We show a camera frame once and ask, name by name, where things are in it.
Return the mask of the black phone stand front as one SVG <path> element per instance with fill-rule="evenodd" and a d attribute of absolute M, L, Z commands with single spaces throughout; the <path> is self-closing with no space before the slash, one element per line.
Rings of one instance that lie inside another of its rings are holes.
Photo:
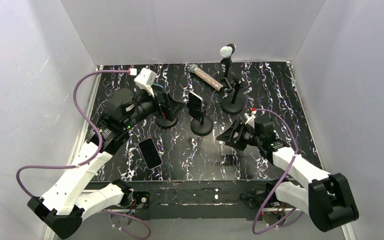
<path fill-rule="evenodd" d="M 174 127 L 178 123 L 178 120 L 178 117 L 174 118 L 174 120 L 170 120 L 167 118 L 167 115 L 164 114 L 162 116 L 155 117 L 157 126 L 165 130 Z"/>

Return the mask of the black phone stand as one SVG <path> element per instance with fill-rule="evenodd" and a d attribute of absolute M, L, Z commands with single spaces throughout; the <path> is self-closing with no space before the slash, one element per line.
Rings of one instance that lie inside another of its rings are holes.
<path fill-rule="evenodd" d="M 243 102 L 238 99 L 239 92 L 243 88 L 243 81 L 234 76 L 231 85 L 233 87 L 233 95 L 227 96 L 222 100 L 221 109 L 225 113 L 236 115 L 244 108 Z"/>
<path fill-rule="evenodd" d="M 190 129 L 191 131 L 201 137 L 209 135 L 213 128 L 214 128 L 214 122 L 213 120 L 206 115 L 206 107 L 207 107 L 207 102 L 203 102 L 203 116 L 201 119 L 201 122 L 198 122 L 197 120 L 193 119 L 191 120 L 190 123 Z"/>
<path fill-rule="evenodd" d="M 174 118 L 174 120 L 170 120 L 167 118 L 167 115 L 164 114 L 162 116 L 155 117 L 157 126 L 165 130 L 174 127 L 178 123 L 178 120 L 178 117 Z"/>

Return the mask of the black smartphone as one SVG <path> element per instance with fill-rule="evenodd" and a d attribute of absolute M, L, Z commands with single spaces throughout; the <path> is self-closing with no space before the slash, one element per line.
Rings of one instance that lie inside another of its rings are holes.
<path fill-rule="evenodd" d="M 138 143 L 142 158 L 149 170 L 155 169 L 163 164 L 161 156 L 152 138 L 147 138 Z"/>
<path fill-rule="evenodd" d="M 198 122 L 202 121 L 203 117 L 203 99 L 193 91 L 188 93 L 188 113 Z"/>

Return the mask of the blue smartphone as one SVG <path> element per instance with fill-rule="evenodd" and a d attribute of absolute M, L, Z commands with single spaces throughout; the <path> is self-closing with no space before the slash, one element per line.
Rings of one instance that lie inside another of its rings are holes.
<path fill-rule="evenodd" d="M 164 87 L 156 83 L 153 83 L 151 88 L 154 92 L 157 92 L 157 93 L 162 93 L 164 91 Z"/>

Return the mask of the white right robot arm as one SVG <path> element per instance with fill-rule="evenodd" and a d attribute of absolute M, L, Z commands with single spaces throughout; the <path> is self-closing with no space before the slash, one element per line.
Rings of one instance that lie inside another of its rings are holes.
<path fill-rule="evenodd" d="M 281 177 L 266 184 L 264 193 L 243 193 L 243 200 L 260 200 L 262 207 L 273 202 L 291 205 L 309 215 L 322 232 L 359 219 L 348 179 L 341 173 L 332 174 L 312 165 L 276 136 L 272 122 L 250 125 L 237 119 L 216 139 L 241 151 L 247 146 L 257 147 L 264 159 L 298 182 L 294 184 Z"/>

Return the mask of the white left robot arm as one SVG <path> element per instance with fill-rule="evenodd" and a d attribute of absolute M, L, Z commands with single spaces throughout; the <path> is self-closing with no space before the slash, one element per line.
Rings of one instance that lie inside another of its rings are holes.
<path fill-rule="evenodd" d="M 102 189 L 83 195 L 83 190 L 98 171 L 129 139 L 130 130 L 148 116 L 168 129 L 178 122 L 185 103 L 154 85 L 150 91 L 114 90 L 104 112 L 88 134 L 72 165 L 43 195 L 33 196 L 28 207 L 61 239 L 71 237 L 88 217 L 110 206 L 133 205 L 133 188 L 118 179 Z"/>

